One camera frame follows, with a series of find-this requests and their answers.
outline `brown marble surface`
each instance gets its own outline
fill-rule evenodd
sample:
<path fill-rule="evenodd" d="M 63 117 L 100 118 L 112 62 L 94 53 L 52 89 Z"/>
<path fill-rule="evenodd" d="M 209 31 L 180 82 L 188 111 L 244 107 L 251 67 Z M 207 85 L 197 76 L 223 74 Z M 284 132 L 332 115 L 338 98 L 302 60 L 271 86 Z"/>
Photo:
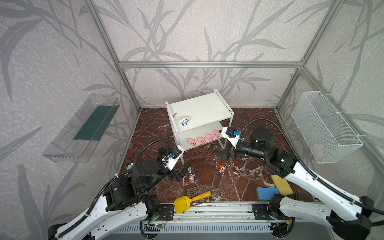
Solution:
<path fill-rule="evenodd" d="M 239 130 L 248 121 L 258 117 L 269 118 L 280 125 L 272 108 L 233 108 L 232 110 L 234 111 L 232 126 Z M 222 121 L 223 126 L 227 126 L 228 123 L 229 120 Z M 249 125 L 244 134 L 245 139 L 249 139 L 251 132 L 257 127 L 268 128 L 276 135 L 276 147 L 291 152 L 278 129 L 266 121 L 256 121 Z M 133 162 L 134 157 L 142 147 L 158 137 L 167 138 L 170 146 L 175 145 L 167 110 L 143 109 L 120 172 L 127 169 L 128 164 Z M 163 144 L 163 142 L 158 142 L 152 145 L 144 152 L 141 160 L 144 158 L 156 159 L 157 150 Z M 213 149 L 221 149 L 217 141 L 184 153 L 185 163 L 192 162 L 191 168 L 196 174 L 193 182 L 190 181 L 189 174 L 180 182 L 171 181 L 167 177 L 154 189 L 152 194 L 157 195 L 160 202 L 173 202 L 176 198 L 187 195 L 187 189 L 195 186 L 202 185 L 206 189 L 222 186 L 224 190 L 213 193 L 209 201 L 258 201 L 256 188 L 258 186 L 273 186 L 271 173 L 263 167 L 261 160 L 239 154 L 236 161 L 229 160 L 228 163 L 225 163 L 212 152 Z M 221 164 L 225 164 L 227 167 L 223 173 L 218 171 Z M 175 166 L 177 170 L 182 169 L 182 167 L 181 161 Z M 290 186 L 294 192 L 300 193 L 301 200 L 312 200 L 312 196 L 302 188 L 293 183 L 290 183 Z"/>

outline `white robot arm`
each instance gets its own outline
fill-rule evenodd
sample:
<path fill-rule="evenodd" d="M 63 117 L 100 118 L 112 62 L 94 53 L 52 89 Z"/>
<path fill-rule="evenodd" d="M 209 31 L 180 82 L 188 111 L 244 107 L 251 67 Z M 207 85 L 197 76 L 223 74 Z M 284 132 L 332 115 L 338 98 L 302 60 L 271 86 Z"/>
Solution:
<path fill-rule="evenodd" d="M 271 216 L 299 217 L 333 228 L 345 240 L 364 240 L 370 233 L 371 225 L 375 225 L 369 220 L 370 214 L 382 214 L 374 208 L 372 199 L 342 190 L 306 167 L 297 156 L 276 149 L 275 137 L 267 129 L 254 130 L 250 142 L 244 141 L 242 133 L 234 127 L 224 127 L 221 134 L 232 144 L 224 152 L 214 151 L 223 160 L 227 161 L 230 157 L 236 159 L 239 153 L 257 157 L 273 174 L 297 184 L 321 200 L 321 203 L 302 202 L 275 194 L 268 205 Z"/>
<path fill-rule="evenodd" d="M 182 180 L 189 165 L 180 172 L 174 166 L 183 155 L 184 149 L 177 145 L 165 153 L 159 151 L 157 160 L 145 159 L 141 164 L 116 175 L 99 193 L 92 204 L 71 222 L 52 226 L 51 237 L 55 240 L 103 239 L 130 223 L 158 215 L 161 211 L 155 196 L 147 194 L 165 177 Z"/>

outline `clear acrylic bin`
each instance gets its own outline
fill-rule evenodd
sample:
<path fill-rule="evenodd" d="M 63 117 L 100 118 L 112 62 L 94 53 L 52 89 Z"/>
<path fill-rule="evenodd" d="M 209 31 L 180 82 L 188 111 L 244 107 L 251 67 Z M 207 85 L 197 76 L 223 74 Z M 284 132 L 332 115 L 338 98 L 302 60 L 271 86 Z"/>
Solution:
<path fill-rule="evenodd" d="M 319 91 L 303 92 L 291 115 L 318 163 L 339 162 L 362 146 L 340 112 Z"/>
<path fill-rule="evenodd" d="M 110 108 L 103 110 L 103 114 L 98 116 L 97 123 L 88 122 L 93 131 L 89 131 L 89 128 L 83 129 L 99 106 Z M 44 150 L 43 156 L 54 162 L 88 162 L 119 106 L 116 97 L 91 94 Z"/>

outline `green strip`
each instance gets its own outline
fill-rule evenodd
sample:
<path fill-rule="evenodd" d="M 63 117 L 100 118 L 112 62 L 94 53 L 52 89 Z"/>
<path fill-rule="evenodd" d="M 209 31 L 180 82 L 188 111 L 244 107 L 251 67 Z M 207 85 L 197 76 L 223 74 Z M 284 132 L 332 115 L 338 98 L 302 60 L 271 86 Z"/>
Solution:
<path fill-rule="evenodd" d="M 100 141 L 118 108 L 119 106 L 97 106 L 74 139 Z"/>

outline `gray leaf pattern wall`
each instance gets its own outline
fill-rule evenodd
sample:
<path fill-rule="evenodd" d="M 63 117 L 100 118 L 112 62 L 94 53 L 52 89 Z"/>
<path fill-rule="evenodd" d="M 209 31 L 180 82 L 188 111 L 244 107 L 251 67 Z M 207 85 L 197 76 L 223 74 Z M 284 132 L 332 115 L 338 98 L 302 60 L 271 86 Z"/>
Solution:
<path fill-rule="evenodd" d="M 382 0 L 345 1 L 305 66 L 381 153 L 384 152 L 383 5 Z M 318 164 L 312 156 L 290 114 L 301 93 L 313 90 L 305 77 L 299 77 L 280 109 L 290 139 L 317 173 L 353 194 L 369 196 L 378 209 L 384 209 L 383 173 L 374 168 L 362 149 L 333 164 Z M 382 216 L 372 214 L 371 220 L 382 220 Z M 373 227 L 368 239 L 381 239 L 383 235 L 384 227 Z"/>
<path fill-rule="evenodd" d="M 0 239 L 46 240 L 119 171 L 138 112 L 83 1 L 2 0 L 0 18 Z M 43 157 L 90 93 L 121 104 L 91 159 Z"/>
<path fill-rule="evenodd" d="M 299 61 L 331 1 L 95 3 L 120 61 Z M 164 107 L 165 101 L 185 100 L 215 88 L 231 106 L 273 107 L 293 72 L 125 69 L 143 107 Z"/>

